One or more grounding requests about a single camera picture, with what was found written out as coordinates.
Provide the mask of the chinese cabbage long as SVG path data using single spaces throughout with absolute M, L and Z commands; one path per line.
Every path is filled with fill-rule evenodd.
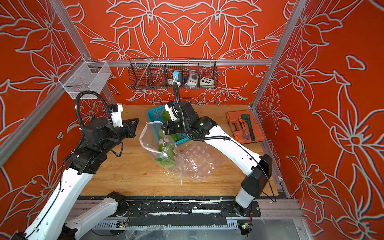
M 158 151 L 160 153 L 155 158 L 155 161 L 164 169 L 172 168 L 176 164 L 176 145 L 174 138 L 160 132 L 158 143 Z

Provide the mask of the clear zipper bag pink dots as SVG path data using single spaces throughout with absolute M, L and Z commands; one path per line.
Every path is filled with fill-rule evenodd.
M 139 138 L 141 146 L 155 163 L 157 163 L 155 158 L 160 153 L 158 151 L 159 133 L 165 134 L 161 126 L 160 121 L 146 123 Z M 179 146 L 176 143 L 175 145 L 176 164 L 172 168 L 164 169 L 157 163 L 169 178 L 203 182 L 223 166 L 224 160 L 221 153 L 204 142 L 189 141 Z

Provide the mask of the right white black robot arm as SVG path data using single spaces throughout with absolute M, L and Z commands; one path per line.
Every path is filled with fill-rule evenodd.
M 192 141 L 205 142 L 235 163 L 246 177 L 235 197 L 233 210 L 239 216 L 249 214 L 253 200 L 261 195 L 265 186 L 271 184 L 272 158 L 247 149 L 211 118 L 199 117 L 191 103 L 180 100 L 179 84 L 172 81 L 175 100 L 165 105 L 171 118 L 162 125 L 162 130 L 166 135 L 181 133 Z

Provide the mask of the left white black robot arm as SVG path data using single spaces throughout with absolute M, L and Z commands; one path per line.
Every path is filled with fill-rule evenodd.
M 80 100 L 93 95 L 105 106 L 106 118 L 95 118 L 84 124 L 80 114 Z M 123 147 L 125 139 L 133 139 L 138 118 L 122 120 L 121 105 L 109 105 L 94 91 L 80 92 L 75 98 L 75 114 L 81 128 L 81 138 L 64 159 L 60 181 L 47 203 L 24 232 L 15 233 L 13 240 L 79 240 L 98 223 L 109 216 L 124 217 L 130 213 L 125 195 L 111 192 L 84 214 L 67 220 L 80 193 L 97 173 L 109 152 Z

